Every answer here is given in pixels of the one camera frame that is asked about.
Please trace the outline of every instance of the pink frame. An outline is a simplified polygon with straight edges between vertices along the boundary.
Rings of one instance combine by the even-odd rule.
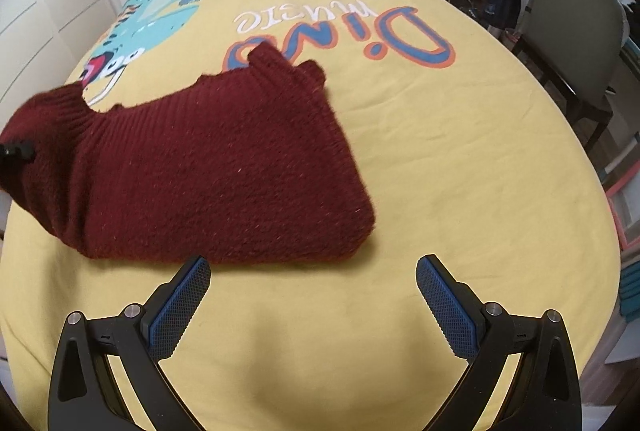
[[[609,202],[611,215],[613,216],[613,222],[616,224],[618,241],[620,242],[620,249],[622,251],[636,245],[637,243],[640,243],[640,236],[634,238],[632,241],[627,241],[625,236],[625,230],[622,227],[622,222],[620,221],[620,217],[618,216],[615,208],[613,207],[612,197],[618,192],[620,192],[620,189],[622,189],[631,178],[633,178],[636,174],[638,174],[638,172],[640,172],[640,160],[638,160],[638,162],[633,164],[631,168],[625,174],[622,175],[620,180],[618,180],[605,192],[605,195],[607,197],[607,202]]]

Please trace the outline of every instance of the yellow bed sheet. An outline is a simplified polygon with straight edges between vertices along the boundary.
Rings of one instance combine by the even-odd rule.
[[[206,429],[421,429],[466,365],[415,286],[429,253],[510,313],[558,309],[582,370],[618,282],[604,194],[542,87],[443,0],[130,0],[70,81],[84,79],[95,109],[133,106],[243,64],[265,38],[325,68],[377,223],[340,265],[214,267],[162,363]],[[36,429],[46,427],[65,316],[115,315],[176,270],[90,261],[12,207],[0,316],[20,409]],[[151,429],[115,367],[136,421]]]

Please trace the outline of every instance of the silver bolt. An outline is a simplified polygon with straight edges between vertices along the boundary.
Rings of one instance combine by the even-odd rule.
[[[82,318],[82,316],[80,315],[80,312],[73,312],[71,315],[68,316],[68,318],[66,318],[66,322],[68,322],[70,325],[74,325],[81,318]]]
[[[562,316],[555,310],[547,310],[546,316],[554,323],[559,323],[562,320]]]
[[[498,303],[487,303],[484,309],[491,316],[499,316],[502,313],[502,307]]]
[[[133,318],[140,313],[140,305],[129,305],[124,309],[124,315],[128,318]]]

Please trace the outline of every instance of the gray chair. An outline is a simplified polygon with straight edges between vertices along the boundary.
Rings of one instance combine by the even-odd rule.
[[[618,0],[533,0],[529,21],[513,48],[543,72],[566,99],[570,125],[597,123],[585,145],[589,152],[612,117],[605,96],[625,36],[625,13]]]

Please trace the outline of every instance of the red sweater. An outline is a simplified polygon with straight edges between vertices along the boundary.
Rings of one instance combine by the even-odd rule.
[[[350,257],[374,212],[313,61],[263,43],[249,66],[100,113],[79,83],[29,99],[0,143],[30,140],[0,185],[88,257],[214,263]]]

